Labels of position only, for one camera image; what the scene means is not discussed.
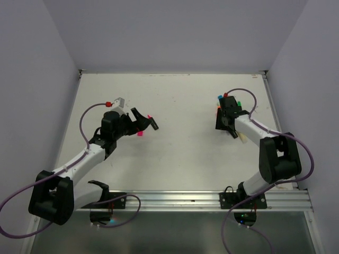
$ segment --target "white table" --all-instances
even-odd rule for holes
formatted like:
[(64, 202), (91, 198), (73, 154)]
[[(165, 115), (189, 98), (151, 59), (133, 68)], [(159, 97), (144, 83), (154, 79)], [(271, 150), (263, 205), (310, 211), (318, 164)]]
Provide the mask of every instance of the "white table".
[[(217, 96), (243, 87), (255, 93), (254, 117), (276, 128), (261, 75), (220, 74), (84, 74), (59, 157), (59, 166), (84, 148), (79, 128), (81, 114), (92, 104), (126, 100), (125, 110), (136, 107), (154, 117), (159, 130), (149, 127), (142, 137), (118, 140), (106, 161), (79, 183), (98, 180), (116, 190), (219, 190), (237, 185), (258, 171), (259, 149), (243, 144), (227, 132), (215, 130)], [(245, 92), (232, 95), (250, 110), (253, 100)], [(104, 106), (92, 109), (83, 129), (93, 136), (100, 126)], [(290, 184), (284, 189), (292, 189)]]

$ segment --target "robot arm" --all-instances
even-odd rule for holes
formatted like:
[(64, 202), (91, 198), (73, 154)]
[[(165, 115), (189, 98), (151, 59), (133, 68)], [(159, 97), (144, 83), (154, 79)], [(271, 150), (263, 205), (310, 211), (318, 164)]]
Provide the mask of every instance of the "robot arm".
[(122, 98), (112, 104), (112, 110), (104, 113), (99, 127), (89, 141), (89, 146), (74, 157), (66, 165), (73, 165), (84, 154), (83, 159), (73, 166), (62, 166), (52, 172), (43, 170), (36, 181), (43, 180), (53, 174), (61, 174), (35, 185), (29, 204), (29, 212), (58, 225), (68, 221), (73, 210), (92, 202), (110, 199), (109, 187), (106, 184), (89, 181), (85, 189), (75, 188), (79, 181), (97, 164), (103, 162), (117, 147), (117, 140), (124, 135), (133, 135), (152, 125), (158, 129), (152, 117), (142, 116), (136, 108), (131, 111), (136, 120), (132, 121), (128, 113), (123, 111)]
[(219, 99), (219, 103), (216, 129), (228, 131), (233, 138), (238, 137), (237, 132), (243, 133), (260, 149), (259, 171), (238, 186), (237, 195), (240, 201), (279, 180), (301, 173), (295, 141), (260, 129), (249, 119), (249, 113), (242, 110), (233, 96), (224, 96)]

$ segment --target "gray wall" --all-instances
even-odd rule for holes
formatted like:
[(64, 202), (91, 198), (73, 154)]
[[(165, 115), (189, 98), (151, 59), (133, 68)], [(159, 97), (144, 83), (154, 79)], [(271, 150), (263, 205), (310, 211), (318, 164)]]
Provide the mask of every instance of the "gray wall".
[(307, 0), (44, 0), (79, 68), (258, 72)]
[[(308, 188), (328, 253), (338, 253), (339, 1), (309, 0), (269, 71), (280, 123), (310, 147)], [(304, 170), (309, 159), (302, 153)]]
[[(77, 88), (77, 69), (40, 0), (0, 2), (0, 200), (55, 164)], [(26, 233), (31, 190), (9, 202), (0, 224)], [(0, 235), (1, 253), (22, 240)]]

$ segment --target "purple cable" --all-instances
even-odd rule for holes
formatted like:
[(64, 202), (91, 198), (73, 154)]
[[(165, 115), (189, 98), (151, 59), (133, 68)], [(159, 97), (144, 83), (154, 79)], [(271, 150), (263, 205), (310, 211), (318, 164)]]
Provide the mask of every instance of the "purple cable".
[[(241, 91), (245, 91), (245, 92), (250, 93), (250, 94), (252, 95), (253, 99), (254, 99), (254, 106), (253, 106), (252, 110), (250, 111), (250, 113), (249, 113), (249, 115), (248, 115), (248, 118), (250, 119), (250, 121), (251, 121), (254, 125), (256, 125), (256, 126), (259, 127), (260, 129), (262, 129), (262, 130), (264, 130), (264, 131), (266, 131), (266, 132), (268, 132), (268, 133), (270, 133), (270, 134), (280, 135), (280, 136), (287, 137), (287, 138), (289, 138), (289, 139), (294, 140), (295, 142), (299, 143), (299, 144), (306, 150), (306, 153), (308, 154), (308, 156), (309, 156), (309, 158), (310, 158), (310, 161), (311, 161), (311, 167), (310, 167), (310, 170), (309, 170), (309, 172), (308, 172), (307, 175), (305, 175), (305, 176), (303, 176), (303, 177), (301, 177), (301, 178), (299, 178), (299, 179), (296, 179), (296, 180), (279, 181), (279, 182), (276, 182), (275, 185), (278, 185), (278, 184), (287, 184), (287, 183), (296, 183), (296, 182), (303, 181), (303, 180), (309, 178), (309, 177), (312, 175), (313, 171), (314, 171), (314, 158), (313, 158), (313, 155), (311, 154), (311, 151), (308, 149), (308, 147), (307, 147), (301, 140), (295, 138), (294, 136), (291, 136), (291, 135), (288, 135), (288, 134), (284, 134), (284, 133), (280, 133), (280, 132), (277, 132), (277, 131), (271, 131), (271, 130), (265, 128), (264, 126), (262, 126), (261, 124), (259, 124), (258, 122), (256, 122), (255, 120), (252, 120), (252, 119), (251, 119), (251, 118), (252, 118), (252, 113), (253, 113), (254, 110), (256, 109), (256, 106), (257, 106), (257, 99), (256, 99), (255, 95), (254, 95), (250, 90), (247, 90), (247, 89), (244, 89), (244, 88), (235, 88), (235, 89), (231, 89), (230, 91), (227, 92), (227, 94), (229, 94), (229, 93), (231, 93), (231, 92), (233, 92), (233, 91), (237, 91), (237, 90), (241, 90)], [(260, 192), (258, 192), (258, 193), (256, 193), (256, 194), (254, 194), (254, 195), (252, 195), (251, 197), (249, 197), (249, 198), (247, 198), (247, 199), (245, 199), (245, 200), (239, 202), (238, 204), (232, 206), (232, 207), (228, 210), (228, 212), (226, 213), (225, 218), (224, 218), (224, 220), (223, 220), (223, 222), (222, 222), (222, 226), (221, 226), (221, 238), (222, 238), (222, 243), (224, 244), (224, 247), (225, 247), (225, 249), (227, 250), (227, 252), (228, 252), (229, 254), (232, 254), (232, 252), (230, 251), (230, 249), (229, 249), (228, 246), (227, 246), (227, 243), (226, 243), (226, 240), (225, 240), (224, 228), (225, 228), (226, 220), (227, 220), (227, 218), (229, 217), (229, 215), (231, 214), (231, 211), (232, 211), (233, 209), (235, 209), (235, 208), (237, 208), (237, 207), (239, 207), (239, 206), (241, 206), (241, 205), (247, 203), (248, 201), (250, 201), (250, 200), (252, 200), (252, 199), (254, 199), (254, 198), (260, 196), (261, 194), (263, 194), (263, 193), (269, 191), (269, 190), (270, 190), (271, 188), (273, 188), (275, 185), (270, 185), (269, 187), (263, 189), (262, 191), (260, 191)], [(270, 245), (271, 253), (275, 253), (275, 249), (274, 249), (274, 247), (273, 247), (271, 241), (268, 239), (267, 236), (265, 236), (263, 233), (261, 233), (259, 230), (255, 229), (255, 228), (250, 228), (250, 229), (253, 230), (253, 231), (255, 231), (255, 232), (257, 232), (257, 233), (260, 234), (261, 236), (263, 236), (263, 237), (266, 239), (266, 241), (269, 243), (269, 245)]]
[(106, 200), (106, 201), (100, 201), (100, 202), (95, 202), (95, 203), (92, 203), (93, 205), (101, 205), (101, 204), (106, 204), (106, 203), (111, 203), (113, 201), (116, 201), (118, 199), (121, 199), (121, 198), (126, 198), (126, 197), (135, 197), (138, 201), (139, 201), (139, 206), (138, 206), (138, 209), (137, 211), (134, 213), (134, 215), (129, 218), (128, 220), (124, 221), (124, 222), (121, 222), (119, 224), (116, 224), (116, 225), (111, 225), (111, 226), (107, 226), (107, 225), (99, 225), (99, 227), (101, 228), (106, 228), (106, 229), (111, 229), (111, 228), (117, 228), (119, 226), (122, 226), (122, 225), (125, 225), (127, 224), (128, 222), (130, 222), (131, 220), (133, 220), (139, 213), (139, 210), (140, 210), (140, 207), (141, 207), (141, 200), (138, 196), (136, 195), (133, 195), (133, 194), (127, 194), (127, 195), (123, 195), (123, 196), (119, 196), (119, 197), (116, 197), (116, 198), (113, 198), (113, 199), (110, 199), (110, 200)]
[[(84, 118), (85, 114), (86, 114), (90, 109), (92, 109), (92, 108), (94, 108), (94, 107), (96, 107), (96, 106), (101, 106), (101, 105), (106, 105), (106, 104), (105, 104), (105, 103), (98, 103), (98, 104), (94, 104), (94, 105), (90, 106), (88, 109), (86, 109), (86, 111), (83, 113), (83, 115), (82, 115), (81, 118), (80, 118), (80, 122), (79, 122), (80, 133), (81, 133), (81, 135), (83, 136), (84, 140), (86, 141), (86, 147), (87, 147), (87, 149), (90, 148), (90, 143), (88, 142), (88, 140), (87, 140), (87, 138), (86, 138), (86, 136), (85, 136), (85, 134), (84, 134), (84, 132), (83, 132), (83, 128), (82, 128), (83, 118)], [(87, 153), (84, 152), (83, 155), (81, 155), (76, 161), (74, 161), (73, 163), (71, 163), (70, 165), (68, 165), (67, 168), (71, 168), (71, 167), (73, 167), (74, 165), (76, 165), (77, 163), (79, 163), (83, 158), (85, 158), (86, 155), (87, 155)], [(29, 188), (35, 186), (35, 185), (44, 183), (44, 182), (46, 182), (46, 181), (48, 181), (48, 180), (50, 180), (50, 179), (52, 179), (52, 178), (54, 178), (54, 177), (56, 177), (56, 176), (62, 174), (62, 173), (65, 172), (65, 171), (66, 171), (65, 169), (62, 169), (62, 170), (60, 170), (59, 172), (57, 172), (57, 173), (55, 173), (55, 174), (53, 174), (53, 175), (51, 175), (51, 176), (49, 176), (49, 177), (46, 177), (46, 178), (44, 178), (44, 179), (41, 179), (41, 180), (39, 180), (39, 181), (37, 181), (37, 182), (34, 182), (34, 183), (32, 183), (32, 184), (29, 184), (29, 185), (27, 185), (27, 186), (25, 186), (25, 187), (22, 187), (21, 189), (17, 190), (16, 192), (14, 192), (13, 194), (11, 194), (10, 196), (8, 196), (5, 200), (3, 200), (3, 201), (1, 202), (1, 204), (0, 204), (0, 212), (1, 212), (2, 208), (5, 206), (5, 204), (6, 204), (9, 200), (11, 200), (12, 198), (14, 198), (16, 195), (22, 193), (23, 191), (25, 191), (25, 190), (27, 190), (27, 189), (29, 189)], [(52, 222), (49, 222), (49, 223), (46, 224), (44, 227), (42, 227), (41, 229), (36, 230), (35, 232), (29, 233), (29, 234), (22, 234), (22, 235), (9, 234), (9, 233), (5, 232), (5, 231), (3, 230), (3, 228), (0, 226), (0, 234), (4, 235), (5, 237), (12, 238), (12, 239), (22, 239), (22, 238), (27, 238), (27, 237), (31, 237), (31, 236), (33, 236), (33, 235), (36, 235), (36, 234), (42, 232), (43, 230), (45, 230), (46, 228), (48, 228), (48, 227), (51, 226), (51, 225), (52, 225)]]

